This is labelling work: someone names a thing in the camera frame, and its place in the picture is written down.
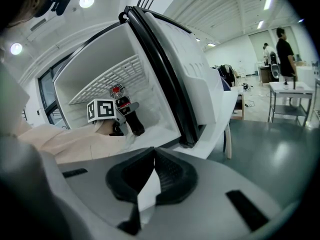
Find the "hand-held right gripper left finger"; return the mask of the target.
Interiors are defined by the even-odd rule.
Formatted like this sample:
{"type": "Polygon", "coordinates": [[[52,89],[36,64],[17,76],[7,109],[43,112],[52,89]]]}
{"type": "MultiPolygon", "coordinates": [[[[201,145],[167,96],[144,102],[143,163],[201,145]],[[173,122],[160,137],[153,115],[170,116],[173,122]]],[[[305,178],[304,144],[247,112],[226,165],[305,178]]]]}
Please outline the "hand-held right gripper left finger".
{"type": "Polygon", "coordinates": [[[138,195],[154,170],[154,151],[154,147],[149,147],[125,153],[125,159],[112,166],[105,176],[114,197],[132,203],[129,219],[117,228],[133,236],[141,230],[138,195]]]}

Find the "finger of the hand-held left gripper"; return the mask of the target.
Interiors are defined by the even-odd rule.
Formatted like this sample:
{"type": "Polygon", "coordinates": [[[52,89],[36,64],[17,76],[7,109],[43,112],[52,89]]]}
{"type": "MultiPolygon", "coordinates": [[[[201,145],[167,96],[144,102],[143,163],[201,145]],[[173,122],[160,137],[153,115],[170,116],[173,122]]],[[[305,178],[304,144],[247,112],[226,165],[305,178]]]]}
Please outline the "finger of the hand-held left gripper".
{"type": "Polygon", "coordinates": [[[124,106],[118,107],[117,109],[122,115],[128,115],[135,112],[139,108],[140,104],[138,102],[128,103],[124,106]]]}

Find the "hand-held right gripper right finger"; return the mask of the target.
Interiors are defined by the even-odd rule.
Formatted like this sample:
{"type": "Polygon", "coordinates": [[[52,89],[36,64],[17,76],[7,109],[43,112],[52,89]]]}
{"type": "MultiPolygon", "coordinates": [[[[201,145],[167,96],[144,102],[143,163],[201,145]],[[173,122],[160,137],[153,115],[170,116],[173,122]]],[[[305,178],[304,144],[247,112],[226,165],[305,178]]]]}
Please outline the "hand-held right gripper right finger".
{"type": "Polygon", "coordinates": [[[160,182],[160,193],[155,198],[157,206],[181,203],[197,187],[195,167],[166,149],[154,150],[154,170],[160,182]]]}

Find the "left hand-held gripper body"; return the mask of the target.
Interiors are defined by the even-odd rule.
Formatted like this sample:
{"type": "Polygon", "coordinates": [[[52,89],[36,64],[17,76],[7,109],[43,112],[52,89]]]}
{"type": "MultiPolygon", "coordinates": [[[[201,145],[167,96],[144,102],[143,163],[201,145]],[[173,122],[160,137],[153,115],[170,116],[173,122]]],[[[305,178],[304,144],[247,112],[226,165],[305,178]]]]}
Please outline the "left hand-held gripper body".
{"type": "Polygon", "coordinates": [[[96,132],[105,136],[125,136],[128,127],[114,99],[93,99],[87,104],[87,121],[96,132]]]}

